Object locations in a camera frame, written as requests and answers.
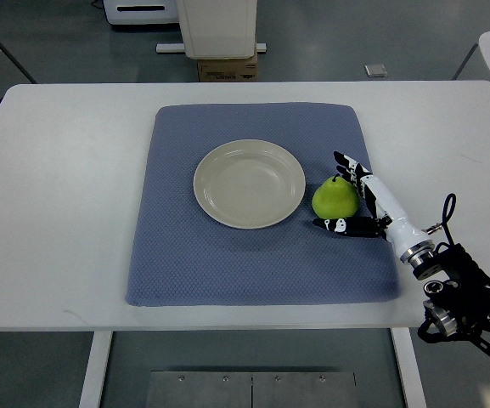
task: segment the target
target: gray floor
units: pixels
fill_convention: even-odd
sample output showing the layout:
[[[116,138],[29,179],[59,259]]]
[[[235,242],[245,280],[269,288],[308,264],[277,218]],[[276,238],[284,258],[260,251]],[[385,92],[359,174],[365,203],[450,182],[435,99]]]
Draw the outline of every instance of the gray floor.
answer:
[[[259,57],[260,81],[448,80],[484,31],[490,31],[490,2],[483,0],[260,1],[257,37],[268,45],[268,53]],[[90,1],[0,1],[0,41],[40,83],[196,82],[191,59],[155,53],[157,43],[180,40],[175,25],[111,27]],[[385,64],[389,77],[367,78],[363,65],[373,63]],[[489,75],[476,54],[461,79],[482,78]],[[27,80],[0,52],[0,95],[18,83]],[[384,359],[386,367],[393,364],[386,332],[369,333],[121,333],[115,336],[103,403],[144,406],[136,394],[144,390],[145,373],[156,366],[250,366],[253,361],[254,366],[337,367],[344,360],[363,371],[363,359],[348,363],[343,353],[348,344],[360,344],[375,356],[366,359],[371,364],[376,359]],[[91,333],[0,333],[0,406],[76,407],[91,338]],[[469,344],[413,339],[429,407],[490,407],[490,359]],[[217,354],[212,347],[217,342],[234,348],[221,347]],[[269,360],[270,350],[277,349],[277,358]],[[253,359],[257,353],[267,360]],[[363,400],[361,406],[401,406],[393,397],[397,392],[394,386],[379,393],[374,404]]]

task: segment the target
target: white plate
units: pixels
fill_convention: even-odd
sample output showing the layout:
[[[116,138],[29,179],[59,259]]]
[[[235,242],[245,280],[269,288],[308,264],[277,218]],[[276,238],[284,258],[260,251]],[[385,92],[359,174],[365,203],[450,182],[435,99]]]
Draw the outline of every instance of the white plate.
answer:
[[[263,140],[217,147],[195,170],[194,193],[216,221],[251,230],[292,214],[305,193],[305,174],[291,153]]]

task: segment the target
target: blue textured mat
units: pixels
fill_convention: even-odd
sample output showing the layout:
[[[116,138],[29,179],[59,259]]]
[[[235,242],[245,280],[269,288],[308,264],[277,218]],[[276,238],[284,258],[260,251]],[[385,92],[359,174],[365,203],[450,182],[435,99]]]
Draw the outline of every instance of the blue textured mat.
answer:
[[[233,229],[194,198],[194,171],[219,145],[263,139],[292,153],[307,189],[265,229]],[[149,149],[126,300],[137,306],[380,302],[399,285],[391,245],[312,224],[314,191],[336,173],[333,150],[370,167],[354,110],[344,105],[180,105],[161,109]],[[369,215],[363,205],[358,215]]]

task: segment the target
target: table leg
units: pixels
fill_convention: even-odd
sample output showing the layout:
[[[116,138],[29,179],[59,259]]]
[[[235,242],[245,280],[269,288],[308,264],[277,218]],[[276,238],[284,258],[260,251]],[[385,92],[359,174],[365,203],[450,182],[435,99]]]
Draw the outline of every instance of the table leg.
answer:
[[[93,333],[79,408],[99,408],[111,340],[112,331],[95,331]]]
[[[396,351],[397,366],[403,387],[403,396],[408,408],[426,408],[424,389],[414,355],[411,334],[407,327],[391,329],[391,339]]]

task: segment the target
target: pear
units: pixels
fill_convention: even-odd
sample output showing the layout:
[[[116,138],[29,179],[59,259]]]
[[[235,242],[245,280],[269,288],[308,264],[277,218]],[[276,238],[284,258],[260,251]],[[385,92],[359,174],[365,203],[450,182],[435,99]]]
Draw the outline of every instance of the pear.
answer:
[[[320,218],[348,218],[360,203],[354,186],[341,176],[328,178],[313,195],[313,210]]]

